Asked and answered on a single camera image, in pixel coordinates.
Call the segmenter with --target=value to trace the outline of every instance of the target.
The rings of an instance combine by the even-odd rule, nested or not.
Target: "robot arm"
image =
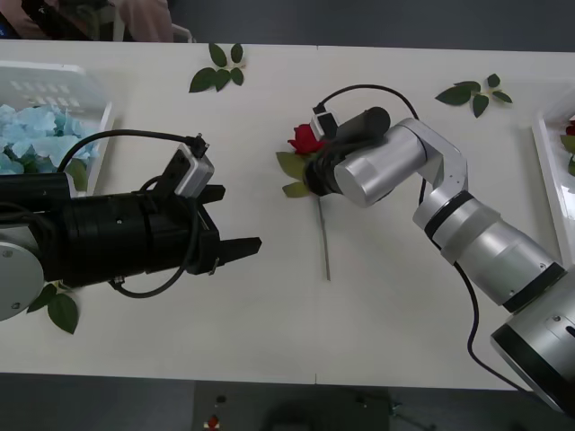
[[[474,198],[465,158],[423,123],[405,119],[388,128],[387,112],[372,108],[324,130],[330,121],[322,117],[329,116],[312,122],[318,139],[332,138],[306,166],[310,190],[370,207],[415,172],[432,184],[413,221],[450,264],[512,313],[492,334],[494,348],[545,402],[575,416],[575,273]]]
[[[221,200],[226,190],[208,185],[214,167],[201,136],[113,130],[77,146],[118,135],[181,144],[164,173],[132,193],[72,198],[74,188],[63,172],[0,176],[0,321],[26,309],[45,282],[70,287],[109,282],[124,295],[145,298],[163,292],[184,271],[213,273],[258,252],[259,238],[220,241],[204,205]],[[176,277],[151,293],[122,286],[125,277],[169,268],[179,268]]]

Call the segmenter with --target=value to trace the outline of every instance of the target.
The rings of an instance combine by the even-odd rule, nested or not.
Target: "black cable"
[[[140,191],[148,190],[150,188],[150,186],[152,184],[156,184],[160,180],[160,178],[162,178],[162,175],[158,175],[157,177],[150,178],[148,181],[146,181],[144,183],[144,185],[142,187],[140,187]]]
[[[471,284],[471,281],[469,280],[467,274],[465,274],[465,272],[457,262],[454,264],[454,267],[461,276],[461,278],[464,280],[465,287],[467,287],[467,291],[469,292],[469,296],[471,297],[471,303],[473,306],[473,324],[471,331],[469,332],[469,337],[467,338],[467,353],[469,353],[471,359],[475,361],[475,363],[481,368],[483,368],[485,371],[493,374],[495,377],[502,380],[504,383],[508,384],[512,388],[517,389],[519,392],[523,393],[530,399],[536,400],[537,402],[542,402],[532,392],[526,391],[518,384],[513,383],[510,379],[508,379],[502,374],[499,374],[493,368],[486,365],[479,357],[477,357],[477,355],[473,351],[473,342],[475,341],[475,336],[477,335],[477,330],[479,329],[479,302],[477,301],[477,295],[475,294],[475,290],[473,289],[473,285]]]
[[[186,211],[190,215],[190,224],[191,224],[191,226],[190,226],[190,231],[191,231],[190,243],[188,244],[188,249],[186,250],[186,254],[183,258],[183,261],[182,261],[180,267],[176,270],[176,272],[173,274],[173,276],[170,277],[170,279],[168,281],[166,281],[163,285],[161,285],[157,289],[151,290],[150,292],[144,292],[142,294],[137,293],[137,292],[130,292],[129,290],[126,290],[121,285],[121,283],[117,283],[115,281],[110,281],[109,282],[110,286],[112,286],[115,290],[117,290],[121,294],[127,296],[128,298],[145,299],[145,298],[151,298],[152,296],[156,296],[156,295],[161,294],[162,292],[165,292],[167,289],[172,287],[172,285],[176,281],[178,281],[178,279],[181,277],[183,272],[186,270],[188,263],[193,258],[194,252],[196,250],[196,243],[198,242],[198,236],[199,236],[198,204],[196,203],[195,199],[191,199],[190,202],[191,202],[191,208],[187,208],[185,206],[185,204],[181,203],[182,206],[186,208]]]
[[[105,137],[113,136],[140,136],[140,137],[151,137],[153,139],[163,139],[165,141],[175,141],[183,142],[184,144],[189,142],[189,138],[186,136],[171,135],[169,133],[159,133],[159,132],[148,132],[145,130],[131,130],[131,129],[118,129],[118,130],[107,130],[105,132],[95,133],[89,137],[85,137],[66,153],[62,162],[57,168],[57,172],[63,172],[67,165],[80,149],[84,148],[88,144],[98,139],[103,139]]]
[[[382,92],[389,92],[389,93],[393,94],[394,96],[399,97],[402,100],[402,102],[405,103],[405,106],[407,106],[408,110],[410,110],[410,112],[411,112],[411,115],[415,119],[417,119],[417,120],[420,119],[420,116],[417,115],[415,108],[413,108],[413,105],[411,105],[411,102],[407,99],[407,97],[405,97],[403,94],[401,94],[397,90],[394,90],[393,88],[389,88],[389,87],[385,87],[384,85],[377,85],[377,84],[356,84],[356,85],[350,85],[348,87],[344,87],[344,88],[338,90],[337,92],[333,92],[332,94],[327,96],[325,99],[320,101],[317,104],[317,106],[315,107],[315,110],[324,109],[325,103],[327,103],[328,101],[330,101],[334,97],[339,96],[340,94],[343,94],[345,92],[351,92],[353,90],[360,90],[360,89],[379,90]],[[426,185],[427,185],[427,182],[425,181],[425,179],[421,179],[420,200],[419,200],[420,205],[423,203],[423,199],[425,198]]]
[[[415,111],[415,109],[413,108],[413,105],[411,105],[410,101],[407,100],[407,98],[401,94],[400,92],[398,92],[397,90],[394,90],[393,88],[389,88],[389,87],[385,87],[383,85],[377,85],[377,84],[357,84],[357,85],[350,85],[349,87],[344,87],[341,90],[338,90],[337,92],[333,92],[332,94],[330,94],[329,96],[327,96],[325,99],[323,99],[322,101],[320,101],[317,104],[318,108],[322,108],[323,105],[325,105],[325,103],[327,103],[328,101],[330,101],[331,99],[333,99],[336,96],[339,96],[340,94],[343,94],[345,92],[351,92],[352,90],[359,90],[359,89],[368,89],[368,90],[380,90],[382,92],[389,92],[397,97],[399,97],[403,103],[405,103],[405,105],[407,106],[407,108],[410,110],[412,116],[415,119],[420,119],[419,116],[417,115],[417,112]]]

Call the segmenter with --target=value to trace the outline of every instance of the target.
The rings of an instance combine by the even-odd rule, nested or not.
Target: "cable connector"
[[[206,144],[206,141],[201,137],[201,133],[198,133],[196,137],[186,136],[185,144],[197,159],[201,159],[209,148],[209,144]]]

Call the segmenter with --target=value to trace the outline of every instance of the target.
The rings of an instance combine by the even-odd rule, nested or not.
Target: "red object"
[[[216,429],[217,424],[219,424],[219,419],[214,415],[208,421],[208,429]]]
[[[324,142],[315,139],[314,131],[309,124],[302,124],[294,128],[296,138],[288,142],[296,149],[296,154],[310,154],[319,151]]]

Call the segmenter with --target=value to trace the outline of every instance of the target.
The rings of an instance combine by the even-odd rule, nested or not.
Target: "blue paper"
[[[58,106],[41,106],[16,111],[0,106],[0,174],[23,173],[23,165],[34,165],[38,172],[54,172],[66,153],[95,129],[75,119]],[[88,164],[98,157],[96,144],[90,143],[74,158]]]
[[[10,160],[6,154],[0,154],[0,175],[14,175],[24,173],[24,166]]]

